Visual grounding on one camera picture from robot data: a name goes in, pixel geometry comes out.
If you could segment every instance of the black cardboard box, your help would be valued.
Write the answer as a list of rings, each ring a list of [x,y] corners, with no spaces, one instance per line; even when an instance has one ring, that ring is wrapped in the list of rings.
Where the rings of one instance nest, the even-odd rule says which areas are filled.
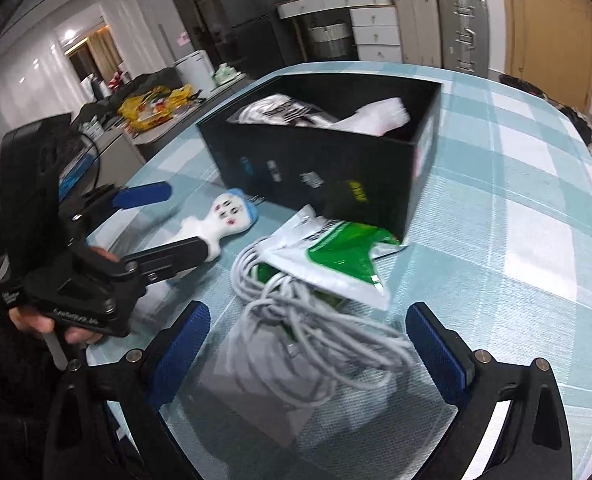
[[[411,120],[383,137],[319,128],[233,124],[241,107],[280,93],[345,119],[400,97]],[[402,239],[433,164],[441,84],[387,75],[278,75],[198,121],[228,187],[298,210],[384,227]]]

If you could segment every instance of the blue hair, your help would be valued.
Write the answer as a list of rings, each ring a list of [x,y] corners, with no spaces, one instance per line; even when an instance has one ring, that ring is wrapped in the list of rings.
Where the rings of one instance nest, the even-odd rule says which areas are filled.
[[[249,202],[249,200],[247,200],[247,197],[246,197],[245,193],[243,193],[243,190],[238,189],[237,187],[234,187],[232,189],[228,189],[227,192],[231,193],[232,195],[236,195],[237,197],[239,197],[243,200],[243,203],[245,204],[245,208],[247,209],[247,214],[249,215],[249,218],[252,221],[252,225],[255,224],[256,220],[258,220],[258,209],[256,208],[256,206],[254,204],[252,204],[251,202]]]

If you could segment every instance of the white figurine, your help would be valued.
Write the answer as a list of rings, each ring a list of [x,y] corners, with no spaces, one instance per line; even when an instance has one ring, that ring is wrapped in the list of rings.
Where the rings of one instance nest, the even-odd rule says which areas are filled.
[[[204,219],[185,218],[180,231],[167,243],[198,236],[207,243],[209,254],[205,261],[210,262],[220,254],[221,238],[247,231],[257,218],[255,205],[245,198],[244,193],[240,189],[230,189],[216,197]]]

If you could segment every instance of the doorway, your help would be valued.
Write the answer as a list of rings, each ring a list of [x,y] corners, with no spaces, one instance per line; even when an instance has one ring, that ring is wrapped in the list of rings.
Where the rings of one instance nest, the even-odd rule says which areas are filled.
[[[505,72],[562,104],[589,110],[591,0],[505,0]]]

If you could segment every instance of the suitcase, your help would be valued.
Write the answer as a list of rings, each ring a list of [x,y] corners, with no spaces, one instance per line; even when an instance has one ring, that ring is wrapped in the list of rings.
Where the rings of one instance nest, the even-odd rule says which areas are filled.
[[[403,44],[403,62],[442,66],[438,0],[394,0]]]
[[[444,68],[487,78],[489,11],[487,0],[438,0]]]

